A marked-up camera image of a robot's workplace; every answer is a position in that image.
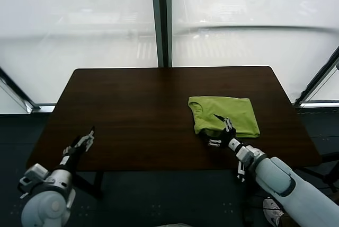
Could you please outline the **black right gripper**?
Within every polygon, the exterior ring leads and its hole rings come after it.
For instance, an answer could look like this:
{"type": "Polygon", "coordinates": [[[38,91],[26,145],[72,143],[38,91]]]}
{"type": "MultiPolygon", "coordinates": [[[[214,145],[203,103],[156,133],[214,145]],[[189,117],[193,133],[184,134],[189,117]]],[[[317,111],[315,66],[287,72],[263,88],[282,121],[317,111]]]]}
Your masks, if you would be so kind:
{"type": "Polygon", "coordinates": [[[214,114],[214,116],[221,120],[225,125],[225,129],[221,132],[219,139],[212,137],[205,132],[200,132],[200,138],[206,146],[220,147],[222,149],[230,148],[232,151],[235,151],[242,145],[242,142],[237,138],[236,130],[230,119],[217,114],[214,114]]]}

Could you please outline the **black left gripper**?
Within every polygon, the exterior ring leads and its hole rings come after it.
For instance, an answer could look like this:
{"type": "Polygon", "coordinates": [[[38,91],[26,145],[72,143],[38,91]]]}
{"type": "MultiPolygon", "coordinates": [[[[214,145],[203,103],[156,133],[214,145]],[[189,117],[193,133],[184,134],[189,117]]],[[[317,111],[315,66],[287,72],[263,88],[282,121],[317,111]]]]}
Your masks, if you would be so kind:
{"type": "Polygon", "coordinates": [[[72,144],[63,150],[62,160],[58,166],[63,170],[77,170],[81,156],[87,152],[94,143],[95,127],[87,135],[76,138],[72,144]]]}

